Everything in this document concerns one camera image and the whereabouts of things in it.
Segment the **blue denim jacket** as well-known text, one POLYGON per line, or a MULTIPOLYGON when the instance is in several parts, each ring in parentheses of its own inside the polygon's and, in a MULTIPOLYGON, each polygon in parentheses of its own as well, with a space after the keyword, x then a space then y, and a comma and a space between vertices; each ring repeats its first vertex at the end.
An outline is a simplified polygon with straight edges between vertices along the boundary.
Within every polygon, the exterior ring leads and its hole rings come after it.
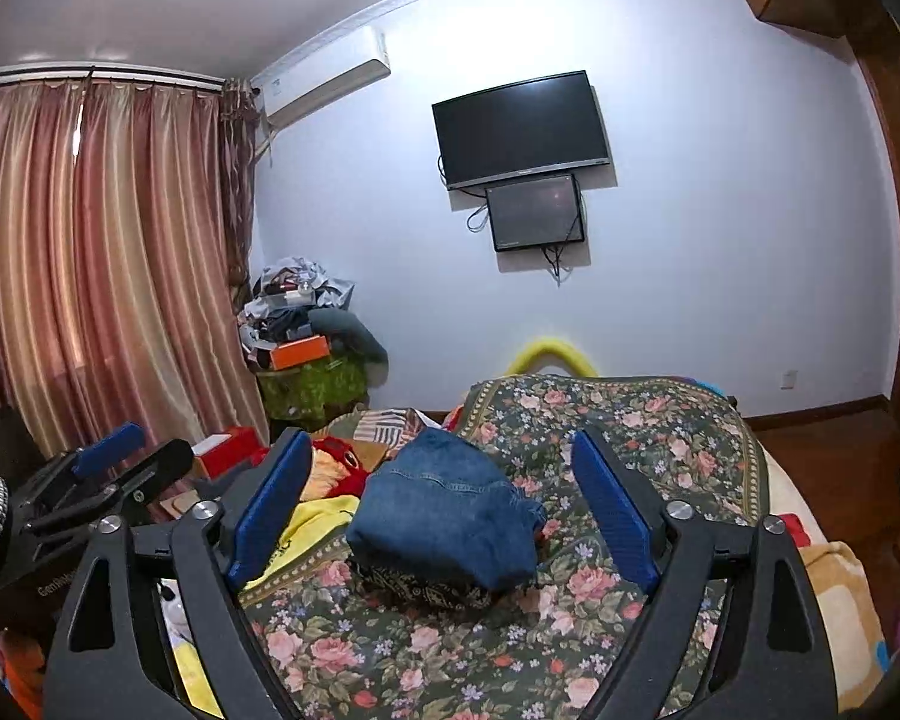
POLYGON ((362 564, 500 592, 535 577, 544 523, 484 452, 427 427, 368 477, 346 541, 362 564))

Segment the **red box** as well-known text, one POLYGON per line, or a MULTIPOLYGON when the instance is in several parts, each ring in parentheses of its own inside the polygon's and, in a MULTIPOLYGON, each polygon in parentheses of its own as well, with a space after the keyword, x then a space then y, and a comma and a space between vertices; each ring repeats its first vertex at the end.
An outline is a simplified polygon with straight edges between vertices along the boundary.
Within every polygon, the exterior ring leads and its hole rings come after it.
POLYGON ((194 468, 200 478, 215 479, 248 461, 256 466, 265 458, 268 447, 260 440, 255 427, 229 427, 223 433, 211 434, 191 446, 194 468))

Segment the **colourful fleece blanket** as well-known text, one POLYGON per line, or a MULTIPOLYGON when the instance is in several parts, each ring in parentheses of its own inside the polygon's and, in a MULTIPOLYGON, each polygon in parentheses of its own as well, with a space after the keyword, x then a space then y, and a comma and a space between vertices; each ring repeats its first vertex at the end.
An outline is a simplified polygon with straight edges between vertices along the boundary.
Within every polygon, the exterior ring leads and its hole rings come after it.
POLYGON ((889 668, 889 655, 865 567, 847 543, 829 541, 797 484, 764 452, 769 509, 797 543, 820 606, 836 675, 839 710, 860 707, 889 668))

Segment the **yellow garment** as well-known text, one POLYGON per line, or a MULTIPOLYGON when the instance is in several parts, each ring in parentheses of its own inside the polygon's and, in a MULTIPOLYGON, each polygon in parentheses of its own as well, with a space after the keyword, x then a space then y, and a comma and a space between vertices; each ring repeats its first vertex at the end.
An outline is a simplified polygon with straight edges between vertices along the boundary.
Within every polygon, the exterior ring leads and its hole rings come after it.
MULTIPOLYGON (((315 548, 320 539, 334 532, 336 528, 347 525, 351 522, 357 507, 359 499, 356 496, 325 497, 301 502, 295 507, 287 527, 279 536, 278 546, 269 558, 265 572, 255 580, 250 580, 245 585, 245 590, 253 590, 261 583, 269 582, 292 561, 315 548)), ((221 709, 212 694, 205 670, 193 644, 193 635, 178 593, 178 583, 165 578, 160 582, 160 591, 162 592, 160 605, 170 635, 173 658, 182 676, 188 700, 193 707, 209 713, 212 717, 222 718, 221 709)))

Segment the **green floral covered box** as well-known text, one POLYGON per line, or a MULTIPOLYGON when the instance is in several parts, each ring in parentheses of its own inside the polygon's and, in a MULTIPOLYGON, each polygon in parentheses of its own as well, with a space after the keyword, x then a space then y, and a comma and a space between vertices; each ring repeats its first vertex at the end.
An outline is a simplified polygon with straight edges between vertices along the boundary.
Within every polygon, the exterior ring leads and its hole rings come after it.
POLYGON ((292 422, 315 431, 357 403, 368 400, 367 372, 361 356, 329 356, 256 374, 266 414, 274 421, 292 422))

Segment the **orange box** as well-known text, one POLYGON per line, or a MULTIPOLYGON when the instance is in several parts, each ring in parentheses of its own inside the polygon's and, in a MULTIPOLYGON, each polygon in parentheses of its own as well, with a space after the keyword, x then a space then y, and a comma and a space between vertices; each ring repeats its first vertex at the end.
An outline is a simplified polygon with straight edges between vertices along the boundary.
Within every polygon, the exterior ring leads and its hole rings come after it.
POLYGON ((292 367, 304 366, 318 359, 328 358, 329 343, 323 335, 278 344, 269 351, 269 369, 284 371, 292 367))

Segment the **red garment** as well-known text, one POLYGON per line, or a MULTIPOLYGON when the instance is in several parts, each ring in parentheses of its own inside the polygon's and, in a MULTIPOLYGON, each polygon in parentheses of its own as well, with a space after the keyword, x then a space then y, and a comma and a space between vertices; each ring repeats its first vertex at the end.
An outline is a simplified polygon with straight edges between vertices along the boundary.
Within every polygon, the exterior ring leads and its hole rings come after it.
POLYGON ((326 436, 312 442, 312 468, 301 494, 304 502, 364 494, 368 473, 356 450, 343 439, 326 436))

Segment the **pile of clutter in corner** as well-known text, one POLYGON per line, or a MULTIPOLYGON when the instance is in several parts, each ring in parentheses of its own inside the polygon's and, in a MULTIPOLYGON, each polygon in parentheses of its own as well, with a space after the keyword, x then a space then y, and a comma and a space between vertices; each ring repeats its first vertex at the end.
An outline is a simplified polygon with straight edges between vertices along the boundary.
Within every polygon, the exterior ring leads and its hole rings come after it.
POLYGON ((383 344, 351 310, 356 285, 328 275, 305 257, 286 257, 261 271, 237 312, 240 346, 248 367, 269 369, 269 351, 278 344, 323 335, 329 356, 361 356, 370 364, 388 364, 383 344))

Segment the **floral green quilt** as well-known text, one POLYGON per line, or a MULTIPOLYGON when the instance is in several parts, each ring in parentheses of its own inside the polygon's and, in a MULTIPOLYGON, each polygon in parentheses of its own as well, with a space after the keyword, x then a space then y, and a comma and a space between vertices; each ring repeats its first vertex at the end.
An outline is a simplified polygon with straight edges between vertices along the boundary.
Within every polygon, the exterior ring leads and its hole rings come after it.
POLYGON ((596 445, 668 502, 751 525, 761 445, 715 388, 523 374, 443 429, 393 415, 364 492, 304 500, 240 601, 307 718, 577 718, 649 606, 572 466, 596 445))

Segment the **pink striped curtain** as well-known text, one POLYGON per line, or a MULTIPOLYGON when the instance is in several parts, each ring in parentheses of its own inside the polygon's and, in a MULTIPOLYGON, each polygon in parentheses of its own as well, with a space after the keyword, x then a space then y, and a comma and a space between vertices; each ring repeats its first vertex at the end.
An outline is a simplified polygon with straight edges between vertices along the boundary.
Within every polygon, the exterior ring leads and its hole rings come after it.
POLYGON ((240 91, 0 86, 0 405, 41 450, 265 427, 233 312, 248 114, 240 91))

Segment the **yellow curved tube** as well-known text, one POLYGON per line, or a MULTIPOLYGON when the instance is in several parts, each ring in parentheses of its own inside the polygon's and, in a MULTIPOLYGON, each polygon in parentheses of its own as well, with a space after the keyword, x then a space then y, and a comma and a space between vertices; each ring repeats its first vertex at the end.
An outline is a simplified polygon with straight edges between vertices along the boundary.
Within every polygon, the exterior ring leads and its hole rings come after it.
POLYGON ((505 374, 521 376, 548 364, 559 366, 574 377, 598 377, 592 361, 577 346, 554 337, 541 337, 525 344, 507 366, 505 374))

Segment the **white air conditioner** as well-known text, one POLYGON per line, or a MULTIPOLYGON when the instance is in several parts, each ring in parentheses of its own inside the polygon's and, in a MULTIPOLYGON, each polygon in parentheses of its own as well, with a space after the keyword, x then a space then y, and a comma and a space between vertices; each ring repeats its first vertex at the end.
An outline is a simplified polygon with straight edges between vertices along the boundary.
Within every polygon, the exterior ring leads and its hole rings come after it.
POLYGON ((255 85, 268 125, 283 130, 390 73, 383 32, 364 26, 304 57, 273 65, 255 85))

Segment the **white wall socket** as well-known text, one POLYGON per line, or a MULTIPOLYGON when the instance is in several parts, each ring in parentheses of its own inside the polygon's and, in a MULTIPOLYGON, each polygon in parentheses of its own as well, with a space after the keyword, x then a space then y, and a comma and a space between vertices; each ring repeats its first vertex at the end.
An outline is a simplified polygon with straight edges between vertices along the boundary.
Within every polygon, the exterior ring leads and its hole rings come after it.
POLYGON ((795 369, 790 369, 790 371, 785 371, 782 374, 781 378, 781 388, 782 390, 793 390, 795 385, 797 385, 797 377, 798 372, 795 369))

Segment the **small black wall monitor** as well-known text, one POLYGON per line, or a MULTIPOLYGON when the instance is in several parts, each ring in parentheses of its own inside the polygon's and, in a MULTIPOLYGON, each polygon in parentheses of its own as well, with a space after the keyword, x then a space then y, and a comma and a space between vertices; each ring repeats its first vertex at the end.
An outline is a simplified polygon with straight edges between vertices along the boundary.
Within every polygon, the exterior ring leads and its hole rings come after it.
POLYGON ((582 199, 572 174, 493 185, 486 195, 496 252, 585 241, 582 199))

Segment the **black wall television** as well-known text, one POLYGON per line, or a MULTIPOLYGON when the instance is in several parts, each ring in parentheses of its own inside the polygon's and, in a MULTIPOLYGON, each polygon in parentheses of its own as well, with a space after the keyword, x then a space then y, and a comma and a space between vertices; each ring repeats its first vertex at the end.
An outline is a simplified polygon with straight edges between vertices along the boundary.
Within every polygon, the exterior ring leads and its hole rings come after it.
POLYGON ((583 70, 482 89, 432 106, 450 188, 604 166, 610 147, 583 70))

